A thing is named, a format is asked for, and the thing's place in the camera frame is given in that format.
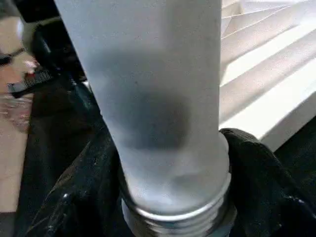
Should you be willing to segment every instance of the white blinds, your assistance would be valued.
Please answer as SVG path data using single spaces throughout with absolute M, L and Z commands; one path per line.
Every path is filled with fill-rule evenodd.
M 316 0 L 223 0 L 220 127 L 277 149 L 316 116 Z

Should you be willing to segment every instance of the floor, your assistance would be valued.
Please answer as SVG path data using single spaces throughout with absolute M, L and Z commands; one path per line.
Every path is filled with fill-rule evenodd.
M 18 19 L 13 17 L 0 21 L 0 50 L 4 53 L 21 47 L 15 35 L 17 23 Z M 20 104 L 13 98 L 8 99 L 6 83 L 21 80 L 22 73 L 28 69 L 25 61 L 29 59 L 23 53 L 12 65 L 0 68 L 0 213 L 16 211 L 27 139 L 27 133 L 16 126 Z

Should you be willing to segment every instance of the black fabric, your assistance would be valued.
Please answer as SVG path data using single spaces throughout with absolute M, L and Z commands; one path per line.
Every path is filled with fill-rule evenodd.
M 87 144 L 91 128 L 68 102 L 58 84 L 33 98 L 25 151 L 15 237 L 23 237 L 59 176 Z
M 0 213 L 0 237 L 12 237 L 15 213 Z
M 28 237 L 85 237 L 108 233 L 119 194 L 119 158 L 106 128 L 92 138 L 80 156 L 61 175 Z
M 312 119 L 276 152 L 302 192 L 316 203 L 316 118 Z
M 314 236 L 315 206 L 279 159 L 254 136 L 222 129 L 229 143 L 231 194 L 249 237 Z

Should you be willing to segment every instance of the bottle mouth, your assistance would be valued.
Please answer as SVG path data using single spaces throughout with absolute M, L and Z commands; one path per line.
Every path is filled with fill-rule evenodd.
M 175 237 L 205 237 L 221 225 L 231 209 L 228 199 L 230 182 L 231 174 L 228 173 L 222 189 L 208 204 L 191 212 L 175 215 L 153 214 L 140 209 L 125 188 L 122 188 L 125 221 L 137 237 L 167 237 L 171 234 Z

